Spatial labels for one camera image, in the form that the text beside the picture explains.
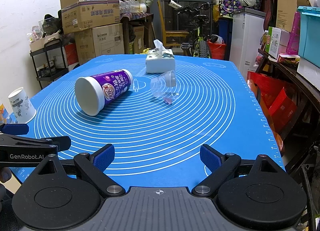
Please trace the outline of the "purple white paper cup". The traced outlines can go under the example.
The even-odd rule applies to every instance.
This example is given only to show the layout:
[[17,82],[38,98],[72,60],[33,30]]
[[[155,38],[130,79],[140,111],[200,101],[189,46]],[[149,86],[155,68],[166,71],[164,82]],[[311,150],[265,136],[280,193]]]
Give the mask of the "purple white paper cup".
[[82,111],[96,116],[105,106],[130,89],[133,76],[120,69],[93,76],[80,77],[75,82],[75,96]]

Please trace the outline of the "white patterned paper cup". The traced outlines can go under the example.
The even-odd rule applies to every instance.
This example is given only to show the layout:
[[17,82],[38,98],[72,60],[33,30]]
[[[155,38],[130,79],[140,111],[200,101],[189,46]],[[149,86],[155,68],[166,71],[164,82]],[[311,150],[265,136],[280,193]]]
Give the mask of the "white patterned paper cup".
[[36,116],[36,109],[23,87],[12,91],[8,99],[18,124],[27,124]]

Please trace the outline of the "clear plastic cup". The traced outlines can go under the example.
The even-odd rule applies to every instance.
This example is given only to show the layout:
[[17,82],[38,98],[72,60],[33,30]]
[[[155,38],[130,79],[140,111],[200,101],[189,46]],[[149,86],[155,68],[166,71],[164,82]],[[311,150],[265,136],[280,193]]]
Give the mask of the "clear plastic cup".
[[161,98],[166,104],[172,104],[180,96],[180,84],[174,70],[152,78],[150,90],[155,98]]

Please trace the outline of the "black metal shelf rack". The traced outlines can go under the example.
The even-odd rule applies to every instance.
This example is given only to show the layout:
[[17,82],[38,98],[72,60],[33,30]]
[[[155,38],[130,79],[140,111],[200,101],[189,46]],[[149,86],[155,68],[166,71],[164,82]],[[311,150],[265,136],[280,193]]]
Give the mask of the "black metal shelf rack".
[[[64,44],[60,38],[52,37],[48,40],[47,43],[44,44],[43,48],[36,51],[30,51],[30,56],[33,61],[34,70],[36,72],[36,80],[38,81],[41,90],[43,89],[42,82],[47,82],[48,84],[50,84],[69,72],[63,47]],[[59,49],[61,52],[63,62],[62,68],[56,66],[55,60],[49,59],[48,52],[55,49]],[[35,56],[41,54],[45,54],[46,61],[42,66],[39,67],[39,69],[37,69]]]

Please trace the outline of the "dark wooden side table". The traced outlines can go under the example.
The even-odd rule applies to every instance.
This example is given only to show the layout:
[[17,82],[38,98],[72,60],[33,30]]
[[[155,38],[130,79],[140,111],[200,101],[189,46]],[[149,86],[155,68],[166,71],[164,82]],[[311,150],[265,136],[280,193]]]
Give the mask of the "dark wooden side table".
[[319,90],[293,68],[273,61],[268,53],[262,49],[258,49],[258,53],[262,55],[263,58],[256,69],[257,73],[287,81],[291,83],[297,91],[297,110],[283,129],[282,134],[288,134],[295,127],[295,124],[304,118],[306,113],[310,115],[311,125],[318,125]]

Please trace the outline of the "lower cardboard box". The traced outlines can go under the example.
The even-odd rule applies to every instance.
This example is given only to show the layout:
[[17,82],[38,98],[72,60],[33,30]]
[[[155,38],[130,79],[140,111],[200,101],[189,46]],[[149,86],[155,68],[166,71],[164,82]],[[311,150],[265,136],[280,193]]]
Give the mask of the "lower cardboard box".
[[101,55],[124,54],[121,23],[86,29],[74,37],[80,65]]

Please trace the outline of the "upper cardboard box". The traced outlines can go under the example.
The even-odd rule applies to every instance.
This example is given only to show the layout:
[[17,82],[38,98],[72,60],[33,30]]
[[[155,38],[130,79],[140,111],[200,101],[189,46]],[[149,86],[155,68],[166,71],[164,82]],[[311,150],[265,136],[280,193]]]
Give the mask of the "upper cardboard box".
[[119,0],[60,0],[65,34],[120,22]]

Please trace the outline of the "red plastic bucket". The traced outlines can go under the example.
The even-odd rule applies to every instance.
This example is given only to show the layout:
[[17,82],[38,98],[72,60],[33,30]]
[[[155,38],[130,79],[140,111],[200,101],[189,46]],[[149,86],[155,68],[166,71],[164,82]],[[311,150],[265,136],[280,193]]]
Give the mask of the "red plastic bucket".
[[207,41],[211,52],[212,59],[224,60],[225,59],[225,52],[226,52],[226,44],[217,44]]

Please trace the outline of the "green white product box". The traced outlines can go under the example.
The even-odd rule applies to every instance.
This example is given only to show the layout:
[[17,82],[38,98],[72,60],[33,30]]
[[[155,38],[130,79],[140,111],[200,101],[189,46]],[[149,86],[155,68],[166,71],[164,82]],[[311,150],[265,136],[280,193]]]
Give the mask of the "green white product box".
[[289,39],[289,32],[276,27],[269,27],[265,51],[277,60],[280,53],[286,53]]

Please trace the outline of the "black bicycle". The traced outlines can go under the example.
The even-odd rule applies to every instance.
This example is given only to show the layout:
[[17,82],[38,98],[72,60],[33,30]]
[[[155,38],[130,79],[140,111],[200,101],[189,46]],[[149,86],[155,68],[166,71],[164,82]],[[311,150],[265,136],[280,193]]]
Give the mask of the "black bicycle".
[[177,12],[177,15],[187,15],[193,29],[189,32],[185,42],[181,43],[183,54],[190,57],[211,58],[212,54],[208,45],[209,35],[204,31],[205,26],[209,24],[209,16],[202,14],[202,11],[210,9],[210,3],[182,6],[174,0],[170,0],[168,5]]

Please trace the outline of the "teal plastic storage bin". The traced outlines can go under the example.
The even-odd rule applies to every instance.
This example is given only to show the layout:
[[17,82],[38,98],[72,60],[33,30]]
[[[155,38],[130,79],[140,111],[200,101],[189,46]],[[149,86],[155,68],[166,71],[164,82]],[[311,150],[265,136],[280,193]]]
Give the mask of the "teal plastic storage bin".
[[300,39],[298,55],[319,67],[320,14],[319,7],[299,6]]

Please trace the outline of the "white tissue box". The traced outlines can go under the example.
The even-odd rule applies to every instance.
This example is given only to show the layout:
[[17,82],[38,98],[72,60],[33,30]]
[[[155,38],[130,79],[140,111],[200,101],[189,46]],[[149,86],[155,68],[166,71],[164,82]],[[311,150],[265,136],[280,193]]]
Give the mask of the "white tissue box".
[[146,56],[146,73],[158,74],[175,70],[175,57],[171,49],[166,49],[163,43],[155,39],[155,48],[149,50]]

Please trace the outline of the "white chest freezer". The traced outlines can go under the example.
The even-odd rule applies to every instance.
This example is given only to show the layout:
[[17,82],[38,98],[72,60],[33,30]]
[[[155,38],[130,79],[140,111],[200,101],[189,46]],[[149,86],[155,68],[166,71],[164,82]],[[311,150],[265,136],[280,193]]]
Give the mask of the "white chest freezer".
[[233,14],[232,40],[229,60],[247,78],[247,72],[255,71],[255,60],[264,34],[265,13],[244,8]]

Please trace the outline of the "wooden chair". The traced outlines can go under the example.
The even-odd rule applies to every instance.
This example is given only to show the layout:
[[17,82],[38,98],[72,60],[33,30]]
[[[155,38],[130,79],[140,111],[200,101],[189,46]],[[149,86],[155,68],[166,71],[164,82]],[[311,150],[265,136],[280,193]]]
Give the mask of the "wooden chair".
[[181,39],[184,40],[185,38],[187,38],[189,36],[189,32],[188,31],[169,31],[169,30],[166,30],[160,0],[157,1],[157,6],[158,6],[160,22],[161,22],[163,46],[166,48],[180,47],[181,43],[179,41],[176,42],[174,39],[177,38],[179,40],[181,40]]

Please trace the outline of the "tall cardboard box right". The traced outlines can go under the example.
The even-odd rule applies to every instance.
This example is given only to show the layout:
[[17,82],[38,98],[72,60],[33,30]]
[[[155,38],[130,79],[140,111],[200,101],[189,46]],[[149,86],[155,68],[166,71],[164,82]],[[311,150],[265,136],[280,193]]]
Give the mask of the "tall cardboard box right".
[[276,27],[291,32],[299,6],[311,6],[309,0],[278,0]]

